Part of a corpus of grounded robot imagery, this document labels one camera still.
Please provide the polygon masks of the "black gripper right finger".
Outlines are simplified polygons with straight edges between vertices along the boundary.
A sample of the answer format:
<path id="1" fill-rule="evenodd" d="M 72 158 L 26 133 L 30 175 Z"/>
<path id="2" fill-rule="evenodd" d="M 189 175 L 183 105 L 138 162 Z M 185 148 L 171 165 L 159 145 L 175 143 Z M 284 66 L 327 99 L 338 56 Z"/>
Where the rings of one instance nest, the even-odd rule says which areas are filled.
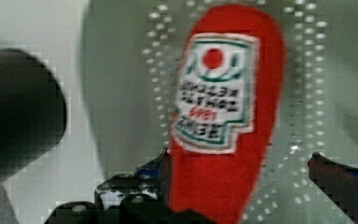
<path id="1" fill-rule="evenodd" d="M 358 168 L 313 153 L 307 162 L 309 179 L 355 224 L 358 224 Z"/>

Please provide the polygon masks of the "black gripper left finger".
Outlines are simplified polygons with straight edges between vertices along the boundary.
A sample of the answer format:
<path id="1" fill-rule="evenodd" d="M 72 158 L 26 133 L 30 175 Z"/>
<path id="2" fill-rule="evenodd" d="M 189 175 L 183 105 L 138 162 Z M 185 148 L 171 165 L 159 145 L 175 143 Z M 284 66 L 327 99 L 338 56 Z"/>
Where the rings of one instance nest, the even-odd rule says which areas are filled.
<path id="1" fill-rule="evenodd" d="M 132 194 L 145 194 L 155 200 L 164 201 L 164 169 L 168 159 L 169 154 L 164 148 L 155 159 L 137 167 L 133 173 L 112 176 L 94 190 L 94 202 L 99 208 L 107 210 L 119 207 L 121 202 Z"/>

